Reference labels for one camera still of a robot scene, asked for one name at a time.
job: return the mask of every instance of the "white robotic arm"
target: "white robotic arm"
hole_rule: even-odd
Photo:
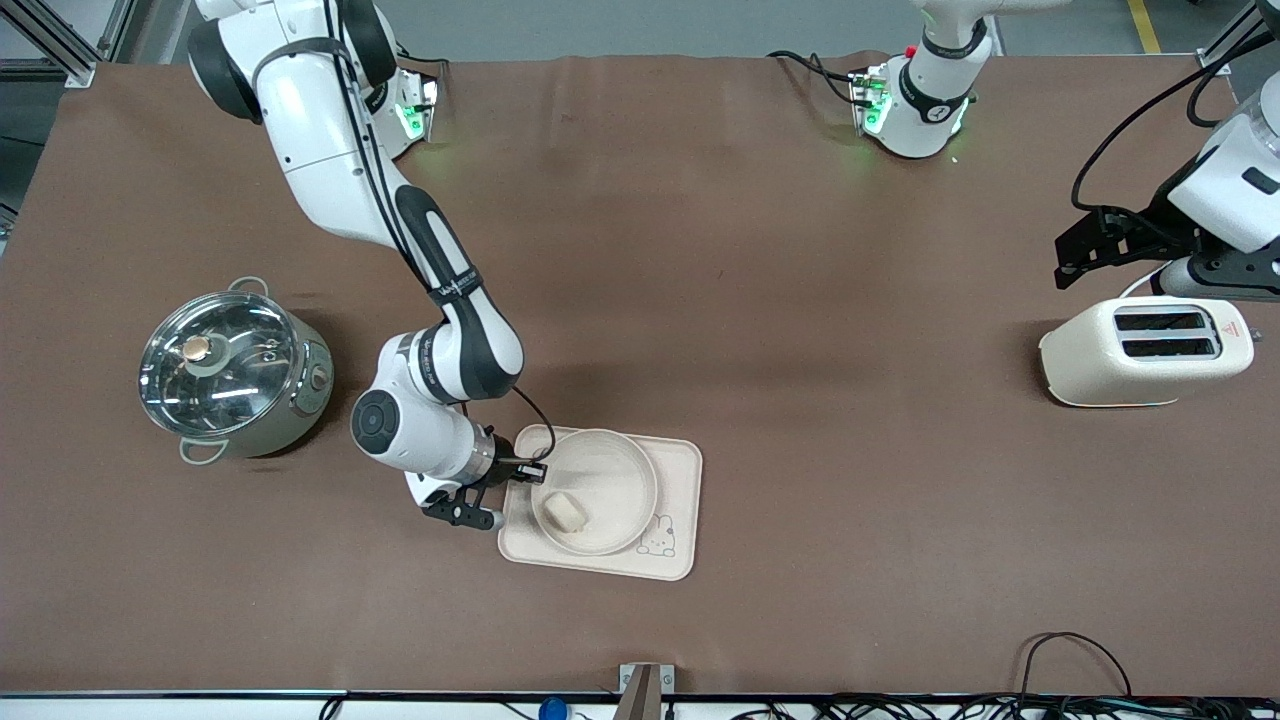
[[[370,0],[276,0],[195,28],[189,54],[220,108],[266,128],[307,218],[396,249],[440,307],[435,327],[387,342],[352,433],[371,457],[406,473],[424,512],[493,529],[500,515],[479,498],[468,503],[465,491],[538,482],[541,466],[451,406],[506,395],[524,351],[439,205],[396,169],[369,115],[362,95],[398,72],[392,42]]]
[[[1272,8],[1271,0],[1260,0],[1258,6],[1276,32],[1280,8]],[[1234,53],[1271,41],[1271,35],[1261,35]],[[1208,65],[1180,86],[1197,77],[1207,83],[1216,69]],[[1280,73],[1217,124],[1196,158],[1157,188],[1146,209],[1084,206],[1089,214],[1055,241],[1057,287],[1065,290],[1084,273],[1108,265],[1167,260],[1152,277],[1157,295],[1280,301],[1280,254],[1272,247],[1280,238],[1277,131]]]
[[[215,20],[229,18],[242,10],[271,4],[274,4],[274,0],[196,0],[196,9],[200,10],[205,20]],[[399,45],[396,42],[387,18],[376,8],[374,8],[374,14],[376,14],[379,26],[387,40],[398,47]],[[435,102],[438,99],[438,82],[434,77],[424,77],[419,73],[397,68],[387,82],[372,86],[365,85],[361,87],[361,91],[365,106],[374,119],[374,128],[378,131],[383,150],[387,151],[389,158],[398,158],[410,145],[426,138],[431,128],[431,119],[435,115]]]
[[[991,58],[993,41],[983,19],[1034,13],[1070,0],[909,0],[924,15],[913,55],[868,68],[855,82],[859,129],[904,158],[927,158],[960,131],[969,91]]]

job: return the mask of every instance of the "black cable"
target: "black cable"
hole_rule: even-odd
[[[404,44],[401,42],[399,40],[396,41],[396,54],[399,55],[401,58],[404,58],[406,60],[413,60],[415,63],[439,63],[442,65],[449,64],[448,58],[417,58],[415,55],[411,55],[410,51],[404,47]]]
[[[814,53],[813,55],[810,55],[810,58],[817,58],[817,56],[818,56],[817,53]],[[810,73],[819,73],[819,74],[829,77],[831,79],[842,79],[842,81],[847,81],[849,79],[847,76],[837,74],[837,73],[833,73],[833,72],[828,70],[827,68],[823,68],[823,67],[819,67],[819,65],[814,65],[813,63],[810,63],[810,60],[806,60],[805,58],[801,58],[800,55],[797,55],[797,54],[795,54],[795,53],[792,53],[790,50],[774,50],[773,53],[769,53],[768,55],[765,55],[765,58],[786,58],[787,60],[795,60],[796,63],[800,63]]]
[[[841,100],[844,100],[845,102],[849,102],[850,105],[856,105],[858,108],[870,108],[872,106],[872,104],[869,101],[867,101],[867,100],[855,100],[854,96],[852,96],[852,92],[850,92],[847,95],[844,94],[844,92],[841,92],[840,88],[836,87],[836,82],[833,79],[831,79],[831,76],[833,73],[831,70],[828,70],[826,67],[823,67],[822,58],[819,58],[817,53],[809,55],[809,60],[814,64],[814,67],[818,68],[818,72],[822,74],[822,79],[827,81],[827,87],[829,87],[831,91],[836,94],[836,97],[840,97]],[[845,76],[841,79],[844,79],[846,83],[849,83],[850,90],[852,90],[854,82],[851,79],[849,79],[849,76]]]
[[[858,711],[858,715],[854,715],[854,711],[850,710],[849,712],[845,712],[845,720],[860,720],[861,717],[865,717],[867,715],[870,715],[872,712],[876,712],[876,708],[870,707],[870,706],[865,706],[865,707],[860,708]]]
[[[1151,100],[1143,102],[1142,106],[1138,108],[1137,110],[1134,110],[1133,113],[1130,113],[1128,118],[1125,118],[1124,120],[1120,120],[1120,124],[1117,124],[1115,127],[1115,129],[1112,129],[1107,135],[1107,137],[1102,141],[1102,143],[1098,145],[1097,150],[1094,150],[1093,154],[1089,155],[1089,159],[1084,161],[1084,165],[1080,167],[1080,172],[1075,176],[1075,182],[1071,183],[1071,205],[1075,209],[1078,209],[1078,210],[1084,210],[1085,213],[1091,213],[1093,210],[1114,209],[1116,211],[1126,214],[1130,219],[1133,219],[1135,222],[1139,222],[1140,224],[1146,224],[1148,229],[1152,229],[1152,231],[1160,233],[1161,236],[1165,237],[1165,240],[1172,240],[1167,233],[1165,233],[1160,228],[1156,228],[1155,225],[1151,225],[1151,223],[1147,223],[1146,220],[1143,220],[1142,218],[1139,218],[1137,213],[1134,213],[1132,210],[1125,210],[1124,208],[1110,208],[1110,206],[1105,206],[1105,205],[1092,205],[1092,204],[1082,202],[1080,201],[1080,187],[1084,184],[1084,178],[1085,178],[1085,176],[1089,174],[1089,170],[1098,161],[1098,158],[1101,158],[1102,154],[1106,152],[1107,147],[1110,147],[1111,143],[1115,142],[1116,137],[1119,137],[1120,133],[1123,133],[1125,129],[1128,129],[1129,126],[1132,126],[1138,118],[1140,118],[1142,115],[1144,115],[1147,113],[1147,110],[1151,110],[1156,105],[1164,102],[1165,100],[1167,100],[1169,97],[1171,97],[1174,94],[1176,94],[1179,90],[1181,90],[1181,88],[1187,87],[1188,85],[1196,82],[1201,77],[1203,77],[1206,74],[1213,74],[1213,73],[1216,73],[1222,65],[1226,64],[1228,60],[1238,58],[1240,55],[1245,55],[1248,53],[1252,53],[1252,51],[1257,50],[1258,47],[1262,47],[1263,45],[1271,42],[1271,40],[1272,40],[1272,37],[1270,35],[1260,35],[1257,37],[1249,38],[1248,41],[1245,41],[1244,44],[1242,44],[1239,47],[1236,47],[1234,53],[1225,54],[1221,58],[1219,58],[1217,60],[1215,60],[1213,63],[1211,63],[1211,64],[1208,64],[1208,65],[1206,65],[1206,67],[1196,70],[1194,73],[1192,73],[1192,74],[1189,74],[1187,77],[1184,77],[1183,79],[1178,81],[1176,83],[1174,83],[1172,86],[1170,86],[1167,90],[1165,90],[1160,95],[1156,95]]]
[[[344,700],[347,700],[347,696],[342,694],[324,701],[324,705],[320,706],[320,720],[333,720],[337,717]]]
[[[1057,716],[1053,720],[1068,720],[1066,706],[1071,702],[1071,696],[1062,696],[1062,702],[1057,703]],[[1050,720],[1048,711],[1044,712],[1044,717],[1041,720]]]
[[[764,717],[765,720],[796,720],[795,715],[782,710],[773,702],[764,703],[764,710],[748,710],[746,712],[739,712],[731,720],[750,720],[753,717]]]
[[[543,413],[543,409],[539,407],[538,404],[534,402],[531,397],[525,395],[525,391],[520,389],[520,386],[511,386],[511,389],[516,391],[516,395],[524,398],[524,401],[529,405],[529,407],[531,407],[532,411],[538,414],[538,419],[541,420],[544,425],[547,425],[547,432],[550,433],[552,436],[552,443],[548,447],[545,447],[541,452],[539,452],[536,456],[529,459],[530,462],[541,462],[543,460],[547,460],[547,456],[550,455],[553,450],[556,450],[556,427],[552,425],[552,421],[547,419],[547,414]]]
[[[850,82],[849,73],[841,74],[837,72],[828,70],[827,67],[822,64],[822,58],[819,58],[817,53],[810,54],[809,59],[806,60],[790,50],[774,50],[773,53],[769,53],[767,58],[795,60],[796,63],[800,63],[810,73],[817,73],[822,76],[822,79],[827,82],[827,87],[829,87],[831,91],[836,94],[836,97],[840,97],[845,102],[849,102],[850,105],[856,105],[859,108],[870,108],[872,105],[867,100],[854,100],[849,94],[841,92],[840,88],[836,87],[835,81],[838,79],[841,82]],[[865,69],[867,68],[858,68],[849,72],[855,73]]]
[[[818,711],[818,715],[813,720],[849,720],[849,714],[835,705],[814,703],[813,708]],[[837,715],[837,712],[844,712],[844,717]]]
[[[1231,45],[1231,47],[1229,47],[1222,55],[1226,56],[1226,55],[1230,55],[1230,54],[1235,53],[1240,47],[1240,45],[1244,44],[1245,40],[1248,40],[1249,36],[1252,36],[1254,32],[1258,32],[1258,28],[1262,27],[1262,24],[1263,24],[1262,20],[1258,20],[1258,22],[1253,23],[1253,27],[1251,27],[1248,32],[1245,32],[1244,35],[1242,35]],[[1204,92],[1204,88],[1208,87],[1208,83],[1212,82],[1212,79],[1215,77],[1217,77],[1217,73],[1207,74],[1207,76],[1202,77],[1199,79],[1199,82],[1196,83],[1196,87],[1192,88],[1192,96],[1187,99],[1187,119],[1190,120],[1190,123],[1193,126],[1202,127],[1202,128],[1211,128],[1211,127],[1216,126],[1217,123],[1222,122],[1220,119],[1219,120],[1206,120],[1204,118],[1199,117],[1199,111],[1198,111],[1199,96],[1201,96],[1202,92]]]
[[[1001,720],[1001,717],[1006,717],[1009,720],[1023,720],[1023,698],[1014,697],[997,703],[996,711],[992,712],[987,720]]]
[[[1108,703],[1108,701],[1106,698],[1098,698],[1097,702],[1103,703],[1103,705]],[[1114,702],[1114,705],[1111,705],[1111,707],[1114,707],[1115,711],[1121,711],[1123,710],[1125,712],[1137,712],[1137,714],[1140,714],[1140,715],[1149,715],[1152,717],[1165,717],[1165,719],[1169,719],[1169,720],[1174,720],[1174,719],[1178,719],[1178,720],[1188,720],[1188,719],[1212,720],[1210,716],[1204,715],[1203,712],[1201,712],[1199,710],[1197,710],[1194,707],[1190,708],[1192,710],[1190,714],[1187,714],[1187,712],[1171,712],[1171,711],[1167,711],[1167,710],[1158,710],[1158,708],[1155,708],[1155,707],[1147,707],[1147,706],[1140,705],[1140,703],[1130,703],[1130,702],[1123,702],[1123,703],[1121,702]],[[1094,715],[1107,715],[1108,717],[1116,717],[1116,715],[1115,715],[1114,711],[1112,712],[1096,712]]]
[[[516,715],[520,715],[525,720],[538,720],[536,717],[531,717],[529,715],[525,715],[524,712],[521,712],[520,710],[517,710],[515,705],[511,705],[509,702],[504,702],[504,703],[502,703],[502,706],[506,707],[507,710],[515,712]]]
[[[1087,635],[1082,635],[1080,633],[1071,633],[1071,632],[1046,633],[1041,639],[1036,641],[1036,643],[1032,644],[1032,647],[1030,647],[1029,651],[1027,651],[1027,665],[1023,667],[1023,687],[1018,692],[1019,712],[1021,710],[1020,706],[1021,706],[1023,701],[1025,701],[1025,698],[1027,698],[1027,688],[1028,688],[1028,685],[1030,684],[1030,680],[1032,680],[1032,661],[1036,660],[1036,651],[1038,651],[1041,648],[1041,646],[1043,646],[1044,643],[1047,643],[1050,641],[1055,641],[1057,638],[1071,638],[1071,639],[1075,639],[1075,641],[1080,641],[1080,642],[1088,643],[1088,644],[1098,648],[1100,651],[1102,651],[1102,655],[1106,655],[1107,660],[1110,660],[1111,664],[1115,665],[1116,670],[1120,673],[1120,679],[1124,680],[1124,694],[1125,694],[1125,697],[1133,697],[1133,683],[1129,682],[1129,674],[1125,673],[1124,665],[1121,665],[1120,661],[1116,660],[1116,656],[1112,655],[1111,651],[1107,650],[1102,643],[1100,643],[1098,641],[1096,641],[1093,638],[1089,638]]]
[[[864,712],[858,715],[861,717],[868,712],[879,710],[893,717],[895,720],[938,720],[938,716],[920,705],[919,701],[908,696],[883,696],[883,694],[868,694],[868,693],[835,693],[831,696],[833,705],[851,705],[864,707]],[[911,712],[911,707],[919,710],[923,717],[916,717]],[[852,711],[845,714],[846,719],[852,717]]]
[[[980,717],[983,712],[986,712],[984,706],[987,703],[1001,698],[1004,698],[1007,702],[1010,700],[1010,696],[1005,693],[974,696],[968,701],[965,701],[964,703],[961,703],[960,707],[956,708],[956,711],[951,715],[948,720],[970,720],[972,717]],[[969,715],[969,710],[973,707],[978,707],[977,715]]]
[[[325,23],[328,26],[329,37],[337,40],[339,44],[344,44],[346,27],[343,26],[342,22],[342,3],[337,4],[338,5],[337,23],[334,23],[333,14],[330,13],[329,3],[325,3],[324,5],[325,5],[324,8]],[[337,24],[337,33],[334,32],[335,24]],[[360,154],[360,163],[361,168],[364,169],[365,181],[369,183],[369,191],[374,196],[374,204],[378,206],[378,214],[381,217],[383,224],[387,227],[387,232],[392,238],[392,243],[396,246],[396,250],[399,251],[401,259],[404,261],[406,265],[408,265],[410,272],[413,273],[415,278],[417,278],[419,284],[421,284],[428,292],[430,292],[431,291],[430,282],[428,282],[426,277],[419,269],[417,263],[413,260],[413,256],[408,250],[408,241],[403,236],[403,228],[399,224],[399,215],[396,213],[394,202],[392,201],[390,188],[387,187],[387,176],[383,172],[381,163],[378,163],[378,178],[381,184],[380,193],[378,184],[375,184],[374,182],[374,172],[372,172],[374,164],[370,161],[369,154],[365,149],[365,141],[369,141],[370,143],[376,142],[374,140],[375,137],[374,128],[371,124],[365,123],[365,129],[364,132],[361,132],[356,109],[352,108],[351,105],[349,87],[342,78],[343,64],[346,64],[348,77],[358,87],[358,83],[356,82],[356,68],[351,63],[351,59],[334,54],[333,67],[334,72],[338,74],[338,91],[342,94],[343,106],[347,110],[347,122],[349,123],[351,131],[355,135],[352,140],[355,141],[356,150]]]
[[[36,142],[35,140],[23,140],[20,137],[14,137],[12,135],[0,135],[0,140],[8,140],[9,142],[18,142],[22,145],[33,145],[36,147],[44,147],[44,142]]]
[[[1210,45],[1208,47],[1204,49],[1204,54],[1208,55],[1210,53],[1212,53],[1213,50],[1216,50],[1217,46],[1219,46],[1219,44],[1222,42],[1224,40],[1226,40],[1226,36],[1229,36],[1233,32],[1235,32],[1235,28],[1240,27],[1240,24],[1244,20],[1249,19],[1249,15],[1252,15],[1252,14],[1253,13],[1240,13],[1240,17],[1235,18],[1235,22],[1231,23],[1231,27],[1224,29],[1222,33],[1217,36],[1217,40],[1215,40],[1212,45]]]

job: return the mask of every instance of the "pot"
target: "pot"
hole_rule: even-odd
[[[261,293],[242,290],[259,284]],[[260,278],[187,302],[151,333],[138,370],[147,416],[192,465],[288,447],[333,392],[329,347],[269,297]],[[192,455],[211,452],[202,459]]]

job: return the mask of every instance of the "white bowl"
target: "white bowl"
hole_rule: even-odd
[[[562,530],[543,509],[562,492],[586,515],[586,525]],[[579,430],[547,459],[547,480],[534,486],[534,518],[547,537],[575,555],[609,555],[634,543],[658,507],[658,471],[631,438],[613,430]]]

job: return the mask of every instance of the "glass lid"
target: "glass lid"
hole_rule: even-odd
[[[143,350],[142,406],[156,424],[186,437],[230,432],[284,392],[296,345],[284,311],[261,295],[197,297],[161,323]]]

